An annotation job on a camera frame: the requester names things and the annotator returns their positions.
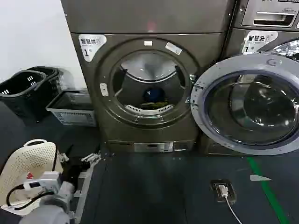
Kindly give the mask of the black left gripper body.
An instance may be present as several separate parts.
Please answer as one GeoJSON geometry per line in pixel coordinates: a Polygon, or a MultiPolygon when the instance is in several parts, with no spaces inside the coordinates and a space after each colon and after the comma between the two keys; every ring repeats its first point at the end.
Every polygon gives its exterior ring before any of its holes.
{"type": "Polygon", "coordinates": [[[88,161],[83,161],[79,157],[70,158],[68,161],[61,162],[63,172],[61,174],[62,182],[78,185],[78,179],[82,172],[88,170],[91,165],[88,161]]]}

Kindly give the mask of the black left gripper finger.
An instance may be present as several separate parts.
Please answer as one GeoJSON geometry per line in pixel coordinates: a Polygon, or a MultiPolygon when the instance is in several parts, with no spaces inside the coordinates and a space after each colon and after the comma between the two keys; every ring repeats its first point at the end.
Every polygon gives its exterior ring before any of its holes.
{"type": "Polygon", "coordinates": [[[82,164],[88,166],[94,166],[101,160],[100,152],[91,153],[88,156],[81,159],[82,164]]]}
{"type": "Polygon", "coordinates": [[[70,145],[70,146],[67,148],[66,152],[64,152],[64,153],[59,153],[59,162],[60,162],[61,164],[66,163],[66,162],[69,161],[69,159],[70,159],[69,156],[70,156],[70,153],[71,153],[71,151],[72,151],[72,148],[73,148],[73,144],[70,145]]]}

